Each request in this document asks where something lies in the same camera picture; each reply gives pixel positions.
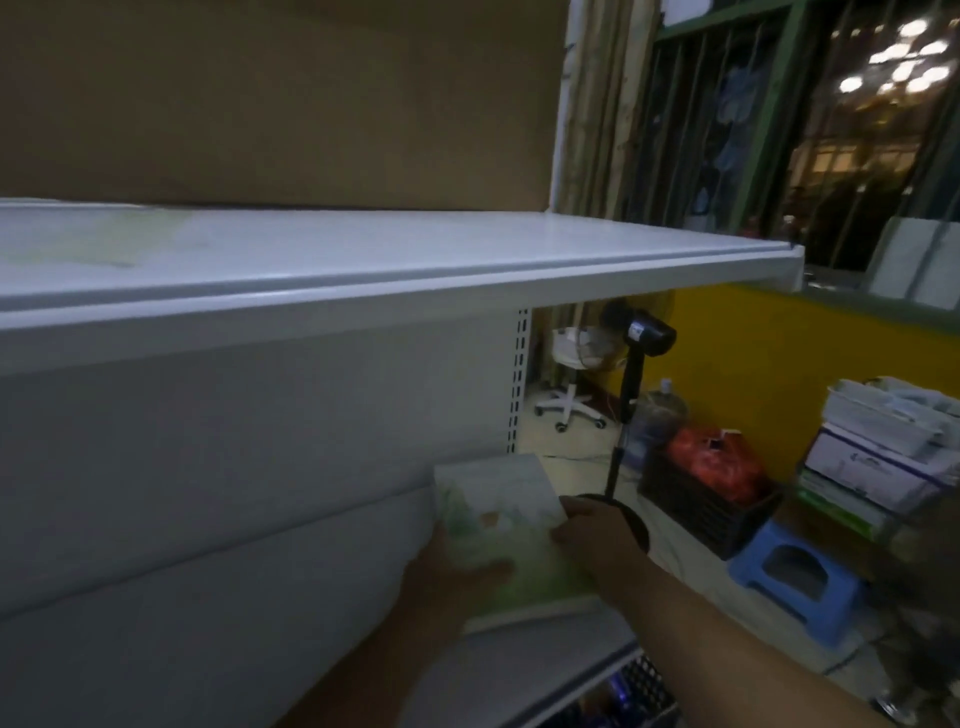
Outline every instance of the green book cover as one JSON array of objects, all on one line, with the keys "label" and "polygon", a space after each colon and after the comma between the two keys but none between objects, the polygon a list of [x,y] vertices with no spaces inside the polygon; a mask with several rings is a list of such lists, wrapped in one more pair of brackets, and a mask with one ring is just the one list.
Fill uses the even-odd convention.
[{"label": "green book cover", "polygon": [[477,605],[468,632],[599,604],[589,576],[550,539],[550,529],[566,513],[536,455],[438,465],[434,496],[455,565],[471,568],[502,558],[516,564],[510,583]]}]

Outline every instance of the yellow wall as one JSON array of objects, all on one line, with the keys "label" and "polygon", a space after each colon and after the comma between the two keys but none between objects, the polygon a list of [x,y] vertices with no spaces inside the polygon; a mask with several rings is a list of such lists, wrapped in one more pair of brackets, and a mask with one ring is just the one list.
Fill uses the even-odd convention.
[{"label": "yellow wall", "polygon": [[[740,429],[786,479],[836,379],[889,375],[960,396],[960,337],[741,286],[677,291],[677,344],[648,359],[644,382],[673,379],[693,419]],[[596,375],[619,394],[621,372]]]}]

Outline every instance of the red bag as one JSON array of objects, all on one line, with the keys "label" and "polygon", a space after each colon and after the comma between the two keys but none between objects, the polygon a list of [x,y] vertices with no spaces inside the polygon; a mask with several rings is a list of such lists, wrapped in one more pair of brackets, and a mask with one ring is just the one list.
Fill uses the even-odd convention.
[{"label": "red bag", "polygon": [[763,466],[736,430],[683,427],[666,452],[674,463],[726,500],[749,505],[767,493]]}]

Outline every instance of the brown cardboard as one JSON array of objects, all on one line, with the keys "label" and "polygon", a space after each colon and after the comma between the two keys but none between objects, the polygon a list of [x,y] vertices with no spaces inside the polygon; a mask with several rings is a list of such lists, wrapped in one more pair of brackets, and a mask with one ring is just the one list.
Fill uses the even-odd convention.
[{"label": "brown cardboard", "polygon": [[0,0],[0,196],[542,210],[566,3]]}]

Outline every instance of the blue plastic stool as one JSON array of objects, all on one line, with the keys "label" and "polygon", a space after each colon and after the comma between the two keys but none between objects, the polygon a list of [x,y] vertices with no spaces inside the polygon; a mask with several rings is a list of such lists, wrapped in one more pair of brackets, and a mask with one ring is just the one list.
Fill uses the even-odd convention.
[{"label": "blue plastic stool", "polygon": [[[768,570],[773,562],[790,559],[800,564],[807,580],[817,582],[814,597],[790,586]],[[756,587],[806,622],[806,633],[818,643],[836,647],[850,625],[860,580],[845,567],[776,523],[767,522],[729,566],[731,579],[742,587]]]}]

